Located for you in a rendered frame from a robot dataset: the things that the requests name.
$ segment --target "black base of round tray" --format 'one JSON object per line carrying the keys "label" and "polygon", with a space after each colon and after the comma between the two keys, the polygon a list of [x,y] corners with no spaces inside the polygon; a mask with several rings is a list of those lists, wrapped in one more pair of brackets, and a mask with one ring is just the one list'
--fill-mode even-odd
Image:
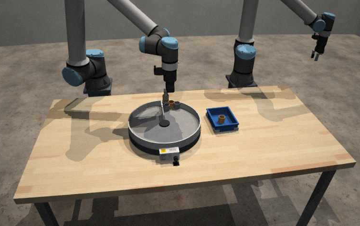
{"label": "black base of round tray", "polygon": [[[179,147],[180,153],[183,153],[183,152],[189,150],[190,148],[192,148],[192,147],[198,142],[198,140],[200,139],[200,136],[201,136],[201,134],[199,134],[198,137],[195,139],[195,141],[193,141],[193,142],[190,143],[189,145],[186,145],[186,146],[184,146],[184,147]],[[141,150],[141,151],[143,151],[143,152],[145,152],[145,153],[147,153],[147,154],[159,155],[159,150],[150,149],[150,148],[147,148],[147,147],[143,147],[143,146],[137,144],[137,142],[135,142],[135,141],[131,138],[131,136],[129,136],[129,138],[130,138],[132,144],[133,144],[136,148],[138,148],[139,150]]]}

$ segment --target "concrete floor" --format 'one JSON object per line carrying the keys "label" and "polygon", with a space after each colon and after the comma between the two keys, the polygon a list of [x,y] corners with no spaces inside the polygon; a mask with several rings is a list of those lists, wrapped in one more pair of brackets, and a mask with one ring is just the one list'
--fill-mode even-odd
{"label": "concrete floor", "polygon": [[[234,36],[175,37],[176,91],[227,88]],[[360,37],[331,35],[317,62],[311,35],[256,35],[254,79],[287,85],[357,161],[338,170],[310,226],[360,225]],[[153,75],[160,57],[138,50],[139,39],[88,41],[105,53],[112,95],[161,92]],[[86,97],[62,78],[67,43],[0,47],[0,226],[43,222],[32,204],[16,205],[15,190],[52,100]],[[292,226],[320,174],[145,195],[52,202],[61,226]]]}

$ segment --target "black disc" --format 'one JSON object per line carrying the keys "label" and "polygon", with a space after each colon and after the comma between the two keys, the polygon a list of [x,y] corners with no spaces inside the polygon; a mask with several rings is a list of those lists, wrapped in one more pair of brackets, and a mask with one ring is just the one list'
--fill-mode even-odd
{"label": "black disc", "polygon": [[162,127],[168,127],[170,125],[170,122],[169,120],[164,119],[159,122],[159,125]]}

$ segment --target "gray wall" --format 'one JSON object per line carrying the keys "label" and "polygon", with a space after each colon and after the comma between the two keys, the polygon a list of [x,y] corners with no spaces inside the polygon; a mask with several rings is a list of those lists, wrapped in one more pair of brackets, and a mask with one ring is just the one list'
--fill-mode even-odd
{"label": "gray wall", "polygon": [[[173,37],[235,35],[243,1],[132,0]],[[315,13],[336,15],[333,34],[360,36],[360,0],[303,0]],[[86,40],[144,34],[106,0],[85,0]],[[260,0],[254,34],[312,34],[280,0]],[[64,0],[0,0],[0,46],[66,42]]]}

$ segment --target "blue plastic tray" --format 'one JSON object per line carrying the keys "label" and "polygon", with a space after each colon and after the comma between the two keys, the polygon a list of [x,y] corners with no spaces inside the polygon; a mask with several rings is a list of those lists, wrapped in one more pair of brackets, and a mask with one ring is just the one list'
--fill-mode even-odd
{"label": "blue plastic tray", "polygon": [[[225,116],[225,122],[222,124],[218,122],[221,114]],[[229,107],[207,108],[206,115],[215,133],[239,129],[239,122]]]}

